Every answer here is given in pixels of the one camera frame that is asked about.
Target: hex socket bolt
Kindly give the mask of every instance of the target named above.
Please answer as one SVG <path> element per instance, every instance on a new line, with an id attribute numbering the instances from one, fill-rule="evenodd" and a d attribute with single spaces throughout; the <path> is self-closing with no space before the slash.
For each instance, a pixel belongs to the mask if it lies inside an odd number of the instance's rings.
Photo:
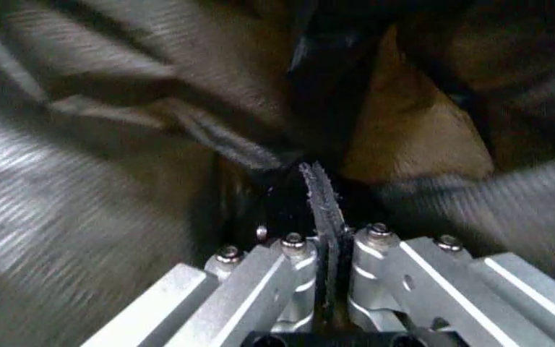
<path id="1" fill-rule="evenodd" d="M 434 240 L 434 243 L 443 251 L 459 252 L 464 249 L 462 242 L 455 236 L 442 235 Z"/>
<path id="2" fill-rule="evenodd" d="M 370 239 L 383 239 L 393 235 L 393 232 L 383 223 L 374 223 L 366 227 L 367 235 Z"/>

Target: bolt head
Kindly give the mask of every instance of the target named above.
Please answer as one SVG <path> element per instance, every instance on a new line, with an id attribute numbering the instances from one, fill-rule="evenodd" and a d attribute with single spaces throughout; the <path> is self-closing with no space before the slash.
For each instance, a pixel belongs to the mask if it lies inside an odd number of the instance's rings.
<path id="1" fill-rule="evenodd" d="M 240 262 L 243 258 L 244 253 L 233 245 L 227 245 L 222 247 L 220 251 L 215 255 L 218 262 L 223 264 L 233 264 Z"/>
<path id="2" fill-rule="evenodd" d="M 258 228 L 256 228 L 256 239 L 258 242 L 265 242 L 267 240 L 268 232 L 269 231 L 266 226 L 258 226 Z"/>
<path id="3" fill-rule="evenodd" d="M 393 235 L 393 232 L 383 223 L 374 223 L 366 227 L 370 239 L 383 239 Z"/>
<path id="4" fill-rule="evenodd" d="M 299 233 L 290 233 L 280 241 L 282 247 L 286 249 L 305 249 L 306 240 Z"/>
<path id="5" fill-rule="evenodd" d="M 462 242 L 457 237 L 451 235 L 442 235 L 438 237 L 434 242 L 440 249 L 444 251 L 459 252 L 464 249 L 464 245 L 462 244 Z"/>

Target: black plastic part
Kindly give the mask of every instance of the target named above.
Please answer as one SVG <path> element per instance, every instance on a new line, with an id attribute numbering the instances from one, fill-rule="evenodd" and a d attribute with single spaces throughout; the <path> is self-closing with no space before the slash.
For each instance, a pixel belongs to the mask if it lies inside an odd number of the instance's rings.
<path id="1" fill-rule="evenodd" d="M 466 347 L 455 333 L 415 331 L 413 333 L 341 333 L 320 335 L 313 333 L 266 334 L 252 333 L 243 347 Z"/>

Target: tan fabric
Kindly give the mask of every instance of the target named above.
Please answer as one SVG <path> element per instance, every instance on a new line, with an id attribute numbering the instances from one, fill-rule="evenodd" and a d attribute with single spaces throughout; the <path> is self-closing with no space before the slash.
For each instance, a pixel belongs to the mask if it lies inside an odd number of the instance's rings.
<path id="1" fill-rule="evenodd" d="M 368 183 L 434 174 L 485 177 L 493 164 L 469 116 L 406 61 L 391 29 L 343 173 Z"/>

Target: wrinkled cloth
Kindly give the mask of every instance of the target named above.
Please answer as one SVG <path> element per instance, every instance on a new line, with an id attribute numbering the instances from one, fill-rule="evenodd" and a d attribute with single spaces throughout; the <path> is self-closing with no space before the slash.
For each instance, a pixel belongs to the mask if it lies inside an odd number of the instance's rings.
<path id="1" fill-rule="evenodd" d="M 555 278 L 555 7 L 506 6 L 397 7 L 309 74 L 290 1 L 0 1 L 0 346 L 78 346 L 302 155 Z"/>

